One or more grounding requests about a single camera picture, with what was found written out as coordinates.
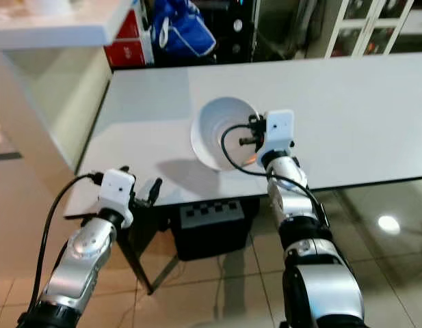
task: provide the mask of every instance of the tile floor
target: tile floor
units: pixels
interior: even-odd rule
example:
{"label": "tile floor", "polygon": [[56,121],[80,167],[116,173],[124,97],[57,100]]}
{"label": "tile floor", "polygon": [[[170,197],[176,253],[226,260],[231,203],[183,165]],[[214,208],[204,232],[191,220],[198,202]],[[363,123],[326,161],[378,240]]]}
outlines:
{"label": "tile floor", "polygon": [[[357,276],[368,326],[422,328],[422,195],[413,182],[317,195]],[[383,232],[380,215],[395,215],[400,233]],[[158,233],[142,257],[150,280],[175,255],[171,233]],[[79,328],[278,327],[282,270],[276,224],[263,200],[245,249],[179,262],[152,296],[130,269],[104,269]],[[0,328],[15,326],[30,288],[30,279],[0,280]]]}

